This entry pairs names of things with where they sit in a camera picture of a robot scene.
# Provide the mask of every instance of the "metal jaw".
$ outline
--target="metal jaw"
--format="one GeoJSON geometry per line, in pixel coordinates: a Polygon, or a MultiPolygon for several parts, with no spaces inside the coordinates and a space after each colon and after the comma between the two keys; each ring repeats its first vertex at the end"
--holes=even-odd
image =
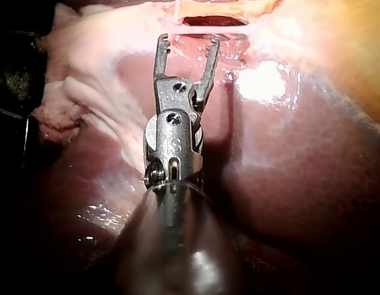
{"type": "Polygon", "coordinates": [[[185,179],[200,183],[203,131],[201,114],[213,87],[220,44],[207,47],[204,75],[198,82],[165,75],[170,42],[159,37],[154,64],[156,115],[144,132],[145,185],[185,179]]]}

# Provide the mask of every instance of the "screw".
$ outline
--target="screw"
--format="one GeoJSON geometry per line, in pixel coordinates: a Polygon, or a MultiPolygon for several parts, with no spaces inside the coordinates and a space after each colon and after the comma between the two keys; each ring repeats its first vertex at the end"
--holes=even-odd
{"type": "Polygon", "coordinates": [[[179,114],[173,112],[167,116],[167,122],[170,125],[179,125],[182,122],[182,118],[179,114]]]}
{"type": "Polygon", "coordinates": [[[186,91],[187,89],[187,86],[185,83],[183,82],[179,82],[179,83],[176,83],[173,87],[172,87],[173,91],[175,91],[176,93],[182,93],[184,91],[186,91]]]}

